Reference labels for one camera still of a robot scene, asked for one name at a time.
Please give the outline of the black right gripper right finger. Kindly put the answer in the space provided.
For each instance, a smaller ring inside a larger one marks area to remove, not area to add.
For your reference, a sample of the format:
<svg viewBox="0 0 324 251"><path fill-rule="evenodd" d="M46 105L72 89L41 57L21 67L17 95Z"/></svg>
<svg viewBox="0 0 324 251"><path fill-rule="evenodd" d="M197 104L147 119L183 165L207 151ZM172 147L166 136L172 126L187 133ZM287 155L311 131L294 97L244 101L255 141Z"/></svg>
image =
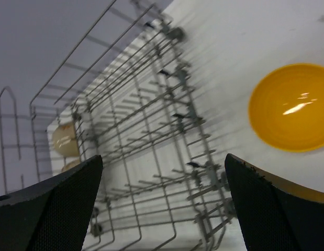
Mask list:
<svg viewBox="0 0 324 251"><path fill-rule="evenodd" d="M324 192L230 153L225 170L247 250L324 250Z"/></svg>

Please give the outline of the yellow bowl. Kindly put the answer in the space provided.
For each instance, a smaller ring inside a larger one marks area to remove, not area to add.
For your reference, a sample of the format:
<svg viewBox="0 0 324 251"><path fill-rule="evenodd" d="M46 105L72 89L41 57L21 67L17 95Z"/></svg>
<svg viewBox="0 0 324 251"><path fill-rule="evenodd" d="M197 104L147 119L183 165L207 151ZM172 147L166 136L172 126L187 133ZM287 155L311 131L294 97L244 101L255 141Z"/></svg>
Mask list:
<svg viewBox="0 0 324 251"><path fill-rule="evenodd" d="M276 149L324 147L324 66L295 63L268 73L252 91L248 118L254 133Z"/></svg>

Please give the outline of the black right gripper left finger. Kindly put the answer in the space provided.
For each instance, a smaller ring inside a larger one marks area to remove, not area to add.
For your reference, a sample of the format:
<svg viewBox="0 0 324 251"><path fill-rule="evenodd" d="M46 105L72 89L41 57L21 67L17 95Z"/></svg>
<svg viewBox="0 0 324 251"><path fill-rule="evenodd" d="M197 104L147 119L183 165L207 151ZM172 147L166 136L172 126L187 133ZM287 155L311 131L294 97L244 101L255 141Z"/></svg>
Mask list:
<svg viewBox="0 0 324 251"><path fill-rule="evenodd" d="M0 250L81 250L103 172L101 156L0 196Z"/></svg>

